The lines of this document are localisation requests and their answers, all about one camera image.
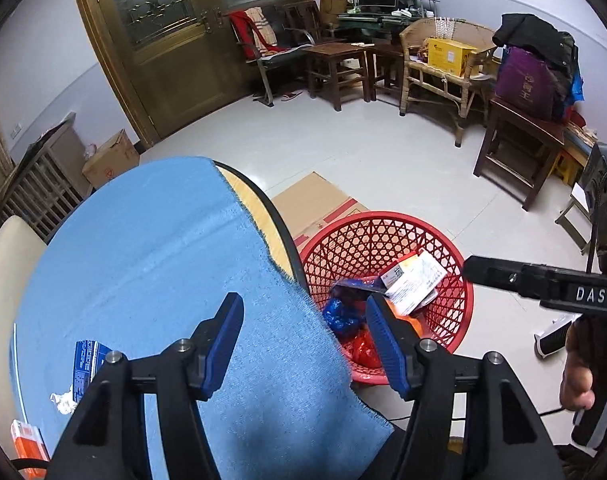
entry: tiled floor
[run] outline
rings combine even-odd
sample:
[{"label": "tiled floor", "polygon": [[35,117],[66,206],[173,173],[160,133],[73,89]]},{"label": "tiled floor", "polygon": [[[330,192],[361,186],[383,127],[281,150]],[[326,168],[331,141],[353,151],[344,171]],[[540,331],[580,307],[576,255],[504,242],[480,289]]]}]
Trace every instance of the tiled floor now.
[{"label": "tiled floor", "polygon": [[[570,188],[550,178],[531,211],[523,211],[516,199],[472,174],[482,137],[482,127],[471,126],[458,149],[449,120],[412,113],[402,118],[382,101],[354,100],[337,113],[304,92],[272,109],[250,98],[236,102],[164,140],[144,153],[142,162],[209,156],[245,173],[270,197],[316,171],[372,210],[400,211],[431,223],[454,240],[464,257],[583,269],[586,257],[554,223]],[[589,230],[580,215],[571,219],[582,232]],[[557,408],[565,355],[539,361],[533,333],[559,314],[507,292],[476,286],[474,293],[472,323],[458,353],[501,352],[537,410]],[[359,388],[359,394],[389,418],[410,413],[388,386]],[[463,415],[463,406],[457,402],[457,416]],[[404,427],[406,421],[398,424]],[[570,413],[548,416],[545,424],[555,443],[569,441]]]}]

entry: metal screw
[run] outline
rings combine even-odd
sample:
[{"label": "metal screw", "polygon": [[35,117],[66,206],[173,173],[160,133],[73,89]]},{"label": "metal screw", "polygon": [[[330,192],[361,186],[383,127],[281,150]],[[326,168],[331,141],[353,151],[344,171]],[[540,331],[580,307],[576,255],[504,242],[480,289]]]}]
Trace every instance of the metal screw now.
[{"label": "metal screw", "polygon": [[488,361],[490,361],[494,365],[500,365],[504,362],[503,355],[501,355],[499,352],[488,352],[487,356]]},{"label": "metal screw", "polygon": [[419,342],[419,346],[423,348],[426,352],[434,352],[437,349],[437,343],[432,341],[432,339],[422,339]]},{"label": "metal screw", "polygon": [[192,341],[190,339],[181,338],[175,342],[177,352],[187,352],[192,348]]},{"label": "metal screw", "polygon": [[124,355],[119,350],[111,350],[104,357],[104,361],[110,365],[116,365],[124,358]]}]

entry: white tissue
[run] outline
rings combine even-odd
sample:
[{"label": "white tissue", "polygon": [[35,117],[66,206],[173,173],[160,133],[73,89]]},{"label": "white tissue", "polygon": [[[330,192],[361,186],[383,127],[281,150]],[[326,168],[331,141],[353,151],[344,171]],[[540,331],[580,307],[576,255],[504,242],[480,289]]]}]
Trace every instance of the white tissue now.
[{"label": "white tissue", "polygon": [[70,390],[64,394],[50,394],[50,400],[55,403],[59,413],[63,415],[74,412],[74,409],[77,407],[77,403],[72,400],[72,384],[70,385]]}]

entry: beige chair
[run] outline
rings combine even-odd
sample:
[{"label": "beige chair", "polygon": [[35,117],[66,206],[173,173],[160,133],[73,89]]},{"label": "beige chair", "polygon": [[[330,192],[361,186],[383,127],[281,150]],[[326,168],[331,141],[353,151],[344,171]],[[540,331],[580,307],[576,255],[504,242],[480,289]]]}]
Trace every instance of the beige chair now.
[{"label": "beige chair", "polygon": [[13,324],[24,290],[46,244],[18,216],[8,218],[0,229],[0,445],[10,458],[16,457],[10,424],[18,418],[15,408],[9,348]]},{"label": "beige chair", "polygon": [[[433,104],[455,104],[458,108],[458,117],[455,119],[456,133],[455,146],[461,146],[463,137],[463,123],[468,117],[472,102],[475,96],[483,99],[483,111],[485,121],[488,121],[488,101],[491,97],[491,82],[494,80],[492,67],[492,55],[497,46],[492,42],[494,31],[483,25],[475,25],[466,20],[453,20],[455,27],[453,35],[449,40],[459,41],[472,45],[477,48],[468,58],[463,76],[459,77],[450,73],[443,72],[433,68],[424,62],[413,60],[411,54],[416,54],[423,45],[424,40],[437,37],[435,27],[435,18],[419,20],[405,28],[399,35],[401,46],[403,47],[403,90],[401,92],[401,102],[399,104],[399,114],[404,116],[408,108],[408,102],[424,102]],[[474,66],[483,65],[482,76],[471,78],[471,72]],[[424,75],[429,74],[442,82],[442,88],[435,86],[431,79],[430,82],[424,80]],[[457,85],[461,88],[461,95],[453,94],[450,91],[449,84]],[[439,95],[445,100],[431,100],[414,97],[410,94],[411,86],[420,86],[434,94]]]}]

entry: red plastic basket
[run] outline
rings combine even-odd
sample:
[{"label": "red plastic basket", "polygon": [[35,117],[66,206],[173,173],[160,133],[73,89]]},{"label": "red plastic basket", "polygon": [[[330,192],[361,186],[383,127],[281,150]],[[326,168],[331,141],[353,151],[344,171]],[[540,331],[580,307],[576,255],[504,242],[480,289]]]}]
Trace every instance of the red plastic basket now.
[{"label": "red plastic basket", "polygon": [[[463,340],[472,318],[472,283],[461,276],[463,257],[443,233],[424,221],[401,213],[368,211],[326,226],[303,248],[301,259],[311,296],[319,308],[330,287],[341,278],[367,278],[397,258],[423,248],[448,272],[437,286],[437,299],[424,309],[433,339],[449,352]],[[354,363],[352,343],[343,345],[354,381],[388,384],[382,368]]]}]

